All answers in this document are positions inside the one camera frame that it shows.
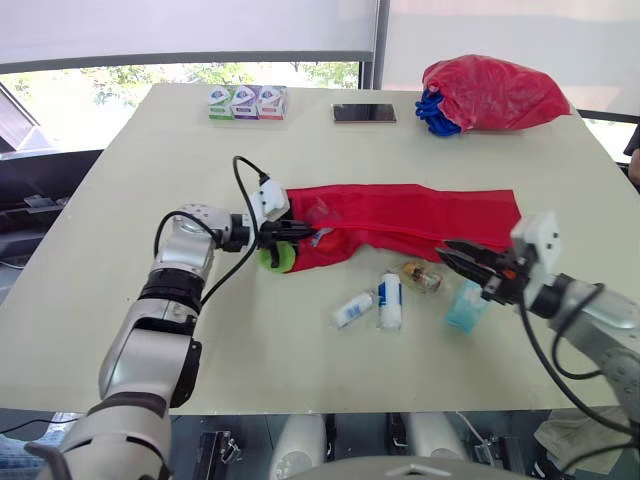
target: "red cloth bag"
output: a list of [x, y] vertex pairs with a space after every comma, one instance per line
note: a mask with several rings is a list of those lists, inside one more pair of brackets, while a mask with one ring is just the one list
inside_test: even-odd
[[440, 192], [420, 185], [329, 185], [287, 190], [294, 220], [333, 229], [300, 242], [292, 271], [331, 265], [363, 244], [439, 262], [443, 240], [501, 251], [520, 219], [511, 190]]
[[425, 90], [440, 92], [440, 111], [462, 131], [518, 130], [569, 115], [569, 102], [546, 73], [482, 55], [428, 67]]

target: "green ball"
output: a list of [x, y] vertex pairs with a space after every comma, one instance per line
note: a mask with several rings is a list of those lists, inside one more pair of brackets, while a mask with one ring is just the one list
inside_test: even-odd
[[289, 242], [276, 242], [276, 246], [280, 254], [280, 266], [271, 268], [271, 252], [266, 248], [260, 250], [260, 265], [273, 273], [286, 273], [293, 268], [293, 264], [296, 262], [296, 251]]

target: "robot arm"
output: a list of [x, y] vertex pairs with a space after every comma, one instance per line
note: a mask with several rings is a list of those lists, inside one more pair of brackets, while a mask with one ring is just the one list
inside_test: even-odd
[[640, 306], [603, 286], [551, 275], [561, 251], [558, 231], [555, 215], [534, 215], [516, 225], [513, 248], [504, 253], [463, 240], [445, 242], [449, 249], [438, 253], [482, 286], [485, 300], [522, 305], [548, 319], [598, 366], [629, 419], [640, 423]]
[[238, 252], [254, 237], [258, 247], [271, 248], [314, 233], [301, 222], [278, 221], [288, 199], [266, 174], [249, 198], [258, 231], [247, 215], [203, 204], [165, 217], [173, 217], [171, 233], [100, 369], [102, 401], [78, 420], [59, 449], [25, 447], [48, 463], [39, 479], [171, 477], [169, 408], [186, 402], [195, 387], [202, 346], [193, 333], [214, 251]]

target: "tree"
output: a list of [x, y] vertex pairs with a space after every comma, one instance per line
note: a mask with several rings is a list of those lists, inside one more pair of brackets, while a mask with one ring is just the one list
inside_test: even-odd
[[356, 62], [303, 63], [302, 69], [309, 80], [319, 87], [357, 88], [358, 64]]
[[33, 75], [33, 72], [8, 73], [6, 75], [0, 75], [0, 82], [3, 83], [18, 100], [28, 102], [31, 100]]
[[186, 65], [187, 81], [231, 85], [254, 81], [241, 63], [194, 63]]
[[93, 82], [96, 91], [94, 102], [97, 105], [118, 99], [125, 105], [135, 107], [142, 101], [150, 85], [169, 80], [162, 65], [119, 65], [82, 68], [80, 71]]

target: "window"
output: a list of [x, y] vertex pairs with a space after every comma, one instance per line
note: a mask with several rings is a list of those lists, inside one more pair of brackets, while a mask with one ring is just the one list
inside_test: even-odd
[[154, 83], [357, 88], [358, 62], [179, 63], [0, 75], [60, 150], [104, 148]]
[[631, 161], [631, 157], [623, 152], [636, 129], [635, 123], [593, 118], [584, 118], [583, 120], [591, 134], [596, 137], [596, 140], [600, 142], [615, 162], [629, 163]]

